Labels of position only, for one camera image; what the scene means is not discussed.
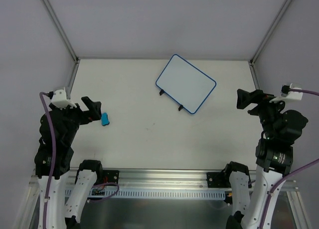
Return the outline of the blue-framed whiteboard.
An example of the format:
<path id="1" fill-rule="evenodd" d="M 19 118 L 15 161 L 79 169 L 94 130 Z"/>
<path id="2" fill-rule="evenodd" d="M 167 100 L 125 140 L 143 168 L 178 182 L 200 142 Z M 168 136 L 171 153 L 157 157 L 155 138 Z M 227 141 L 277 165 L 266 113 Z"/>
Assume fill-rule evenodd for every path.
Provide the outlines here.
<path id="1" fill-rule="evenodd" d="M 217 82 L 196 66 L 174 54 L 155 82 L 156 86 L 195 114 L 217 86 Z"/>

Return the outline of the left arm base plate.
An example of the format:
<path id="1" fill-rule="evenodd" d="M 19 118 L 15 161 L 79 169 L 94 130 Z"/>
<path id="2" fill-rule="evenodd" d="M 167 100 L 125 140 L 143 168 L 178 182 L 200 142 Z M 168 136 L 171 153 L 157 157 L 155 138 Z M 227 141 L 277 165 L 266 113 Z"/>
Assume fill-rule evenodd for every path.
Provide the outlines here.
<path id="1" fill-rule="evenodd" d="M 102 176 L 102 182 L 103 183 L 118 183 L 119 182 L 119 170 L 110 170 L 110 169 L 104 169 L 103 170 L 103 176 Z"/>

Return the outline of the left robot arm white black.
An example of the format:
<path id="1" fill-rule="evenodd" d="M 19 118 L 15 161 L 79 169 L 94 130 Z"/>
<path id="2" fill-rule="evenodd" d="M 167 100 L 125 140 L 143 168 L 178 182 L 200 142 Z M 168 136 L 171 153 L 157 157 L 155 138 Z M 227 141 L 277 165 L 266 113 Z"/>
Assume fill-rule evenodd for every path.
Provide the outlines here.
<path id="1" fill-rule="evenodd" d="M 40 119 L 39 148 L 35 155 L 35 174 L 40 187 L 40 229 L 79 229 L 81 215 L 91 188 L 103 181 L 101 161 L 84 160 L 78 168 L 75 185 L 68 201 L 65 189 L 74 151 L 72 143 L 81 125 L 101 120 L 102 103 L 88 96 L 79 104 L 59 108 L 44 105 Z"/>

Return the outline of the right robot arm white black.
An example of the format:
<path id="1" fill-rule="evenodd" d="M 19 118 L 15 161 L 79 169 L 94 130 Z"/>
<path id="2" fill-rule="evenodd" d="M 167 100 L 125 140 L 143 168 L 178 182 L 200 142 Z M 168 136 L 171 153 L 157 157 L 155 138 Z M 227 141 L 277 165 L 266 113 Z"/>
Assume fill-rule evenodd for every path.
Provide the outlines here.
<path id="1" fill-rule="evenodd" d="M 237 109 L 250 104 L 248 111 L 258 116 L 262 126 L 256 147 L 256 174 L 253 192 L 249 191 L 250 176 L 245 165 L 230 162 L 225 167 L 223 183 L 232 190 L 232 214 L 228 229 L 269 229 L 281 188 L 290 174 L 293 163 L 293 144 L 302 135 L 308 119 L 296 110 L 284 111 L 288 102 L 300 101 L 301 89 L 283 86 L 281 96 L 262 90 L 237 90 Z"/>

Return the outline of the blue heart-shaped eraser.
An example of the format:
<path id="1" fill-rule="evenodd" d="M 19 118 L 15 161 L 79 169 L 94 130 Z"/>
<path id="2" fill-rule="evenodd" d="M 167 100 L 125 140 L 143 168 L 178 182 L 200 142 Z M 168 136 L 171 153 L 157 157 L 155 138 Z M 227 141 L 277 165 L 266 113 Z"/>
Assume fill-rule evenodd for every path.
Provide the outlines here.
<path id="1" fill-rule="evenodd" d="M 101 125 L 108 126 L 110 124 L 110 120 L 108 118 L 108 114 L 106 112 L 101 115 Z"/>

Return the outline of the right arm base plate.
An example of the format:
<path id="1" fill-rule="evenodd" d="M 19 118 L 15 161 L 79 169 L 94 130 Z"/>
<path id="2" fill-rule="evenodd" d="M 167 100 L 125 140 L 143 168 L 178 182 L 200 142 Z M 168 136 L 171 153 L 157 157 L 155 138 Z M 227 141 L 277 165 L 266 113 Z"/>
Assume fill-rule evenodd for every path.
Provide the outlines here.
<path id="1" fill-rule="evenodd" d="M 206 173 L 208 188 L 231 188 L 229 178 L 230 178 L 230 173 L 225 173 L 225 172 Z"/>

